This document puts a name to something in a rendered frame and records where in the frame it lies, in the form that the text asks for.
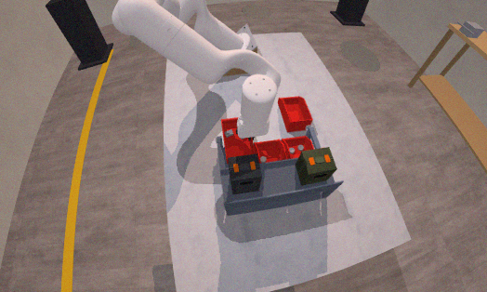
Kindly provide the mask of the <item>red bin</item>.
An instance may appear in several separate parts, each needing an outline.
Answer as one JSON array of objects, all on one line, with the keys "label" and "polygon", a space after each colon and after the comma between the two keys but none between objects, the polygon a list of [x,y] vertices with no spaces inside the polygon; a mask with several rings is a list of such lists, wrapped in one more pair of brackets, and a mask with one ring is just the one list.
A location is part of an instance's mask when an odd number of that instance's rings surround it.
[{"label": "red bin", "polygon": [[[227,164],[228,157],[255,154],[253,139],[251,138],[250,141],[247,138],[241,139],[236,134],[237,120],[238,117],[221,120]],[[226,138],[224,132],[230,129],[233,135]]]},{"label": "red bin", "polygon": [[255,142],[254,150],[255,153],[257,153],[259,163],[261,163],[261,156],[265,156],[267,158],[265,163],[288,159],[284,145],[279,139]]},{"label": "red bin", "polygon": [[278,98],[278,105],[287,132],[303,131],[311,125],[312,117],[304,98]]},{"label": "red bin", "polygon": [[[282,143],[284,145],[288,159],[299,157],[299,155],[301,154],[302,151],[298,150],[298,148],[297,148],[298,145],[304,146],[303,151],[314,150],[311,140],[309,138],[307,138],[306,136],[289,138],[289,139],[282,139]],[[289,151],[290,148],[294,148],[295,152],[290,153],[290,151]]]}]

